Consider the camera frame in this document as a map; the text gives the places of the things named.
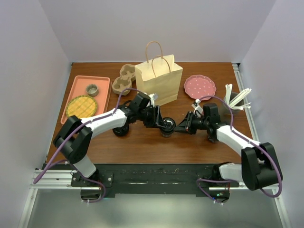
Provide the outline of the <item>black coffee cup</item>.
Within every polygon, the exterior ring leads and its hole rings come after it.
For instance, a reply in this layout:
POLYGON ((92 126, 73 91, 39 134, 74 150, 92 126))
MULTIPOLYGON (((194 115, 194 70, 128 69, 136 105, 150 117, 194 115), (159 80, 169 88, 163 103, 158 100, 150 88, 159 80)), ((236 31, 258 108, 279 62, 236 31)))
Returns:
POLYGON ((208 135, 208 140, 212 143, 216 143, 217 142, 217 138, 214 135, 208 135))
POLYGON ((172 133, 161 133, 163 137, 169 138, 172 136, 172 133))

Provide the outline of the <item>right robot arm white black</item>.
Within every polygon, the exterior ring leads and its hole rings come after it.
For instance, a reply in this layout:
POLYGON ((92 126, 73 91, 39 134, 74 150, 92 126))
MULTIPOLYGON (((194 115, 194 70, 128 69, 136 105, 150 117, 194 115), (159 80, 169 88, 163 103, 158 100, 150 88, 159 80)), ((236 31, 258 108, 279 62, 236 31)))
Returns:
POLYGON ((195 134, 197 130, 205 130, 210 141, 227 145, 241 157, 240 164, 224 162, 214 165, 211 178, 214 185, 221 187, 232 180, 243 182, 250 190, 257 190, 282 182, 282 172, 272 144, 254 141, 222 122, 215 103, 205 104, 201 110, 201 114, 188 112, 175 127, 175 132, 195 134))

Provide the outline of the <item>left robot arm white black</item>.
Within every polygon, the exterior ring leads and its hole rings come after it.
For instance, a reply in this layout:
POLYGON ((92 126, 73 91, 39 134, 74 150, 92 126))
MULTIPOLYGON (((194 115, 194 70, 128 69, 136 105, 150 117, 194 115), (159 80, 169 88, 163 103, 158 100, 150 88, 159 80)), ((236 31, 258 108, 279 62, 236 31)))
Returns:
POLYGON ((139 92, 128 105, 117 105, 107 113, 82 119, 74 115, 69 117, 53 144, 82 174, 82 182, 87 186, 94 186, 98 182, 98 174, 87 155, 90 141, 99 134, 124 128, 137 120, 142 121, 147 128, 166 128, 160 107, 154 104, 153 95, 139 92))

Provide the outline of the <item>brown paper bag with handles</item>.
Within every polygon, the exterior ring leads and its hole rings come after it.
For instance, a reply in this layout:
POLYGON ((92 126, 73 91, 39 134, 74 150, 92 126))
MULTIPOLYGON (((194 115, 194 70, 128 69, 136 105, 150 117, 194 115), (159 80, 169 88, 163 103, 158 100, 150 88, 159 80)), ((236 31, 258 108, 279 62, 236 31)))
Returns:
POLYGON ((148 57, 146 45, 146 61, 134 66, 136 87, 147 94, 156 94, 157 105, 164 105, 175 101, 178 97, 183 68, 175 63, 174 55, 161 54, 152 59, 148 57))

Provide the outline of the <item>black cup lid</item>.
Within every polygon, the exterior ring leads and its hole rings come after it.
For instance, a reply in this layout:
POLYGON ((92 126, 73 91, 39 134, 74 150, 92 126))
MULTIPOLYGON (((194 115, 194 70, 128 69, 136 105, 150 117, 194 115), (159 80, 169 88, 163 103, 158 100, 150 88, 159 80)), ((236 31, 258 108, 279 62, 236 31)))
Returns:
POLYGON ((161 133, 171 135, 174 132, 174 128, 176 127, 175 121, 170 117, 164 117, 163 122, 165 124, 165 127, 160 129, 161 133))

